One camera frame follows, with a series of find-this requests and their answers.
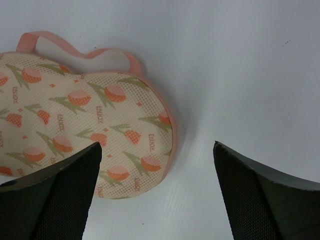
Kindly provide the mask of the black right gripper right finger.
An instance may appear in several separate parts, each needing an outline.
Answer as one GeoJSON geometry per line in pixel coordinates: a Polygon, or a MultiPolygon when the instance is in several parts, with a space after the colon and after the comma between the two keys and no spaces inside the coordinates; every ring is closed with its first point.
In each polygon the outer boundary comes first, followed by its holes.
{"type": "Polygon", "coordinates": [[[214,166],[235,240],[318,240],[320,184],[215,142],[214,166]]]}

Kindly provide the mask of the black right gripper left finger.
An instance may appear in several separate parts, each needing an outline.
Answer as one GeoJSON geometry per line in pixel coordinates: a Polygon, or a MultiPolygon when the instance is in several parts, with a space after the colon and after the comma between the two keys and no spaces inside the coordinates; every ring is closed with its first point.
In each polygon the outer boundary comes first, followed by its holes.
{"type": "Polygon", "coordinates": [[[69,158],[0,186],[2,240],[80,240],[102,160],[91,144],[69,158]]]}

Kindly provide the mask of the tulip print bra laundry bag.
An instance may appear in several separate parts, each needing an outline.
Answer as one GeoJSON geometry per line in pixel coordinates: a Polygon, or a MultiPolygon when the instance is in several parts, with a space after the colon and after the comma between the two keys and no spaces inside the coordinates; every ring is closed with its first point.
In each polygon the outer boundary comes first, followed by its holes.
{"type": "Polygon", "coordinates": [[[0,55],[1,175],[32,174],[96,142],[95,194],[133,198],[166,177],[177,127],[130,53],[83,54],[54,33],[24,33],[0,55]]]}

